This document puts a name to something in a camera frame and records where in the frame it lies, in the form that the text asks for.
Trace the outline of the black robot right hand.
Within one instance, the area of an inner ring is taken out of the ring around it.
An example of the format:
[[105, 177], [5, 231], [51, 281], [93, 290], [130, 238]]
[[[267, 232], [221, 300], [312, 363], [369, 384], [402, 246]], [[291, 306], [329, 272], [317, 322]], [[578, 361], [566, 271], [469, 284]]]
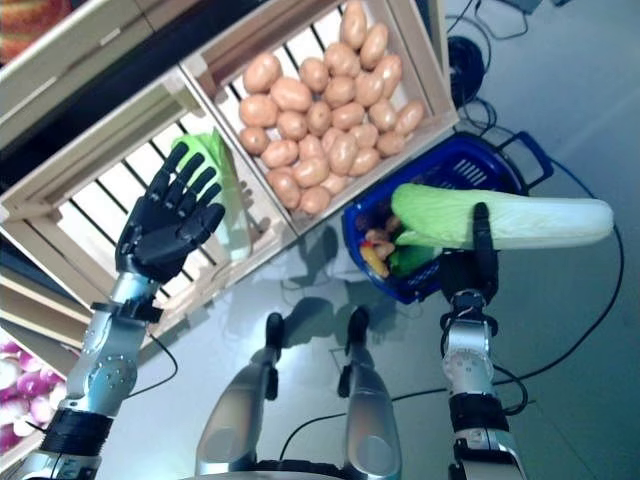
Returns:
[[490, 213], [484, 202], [474, 205], [472, 249], [444, 249], [439, 259], [439, 284], [448, 301], [458, 293], [473, 290], [485, 304], [497, 293], [498, 252], [490, 226]]

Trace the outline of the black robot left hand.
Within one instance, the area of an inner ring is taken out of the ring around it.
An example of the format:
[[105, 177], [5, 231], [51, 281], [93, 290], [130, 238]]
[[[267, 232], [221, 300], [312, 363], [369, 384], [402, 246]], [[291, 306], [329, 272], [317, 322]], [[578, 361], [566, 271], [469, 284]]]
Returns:
[[215, 175], [203, 154], [178, 142], [126, 220], [115, 248], [116, 271], [160, 285], [177, 276], [226, 213], [215, 201], [221, 192]]

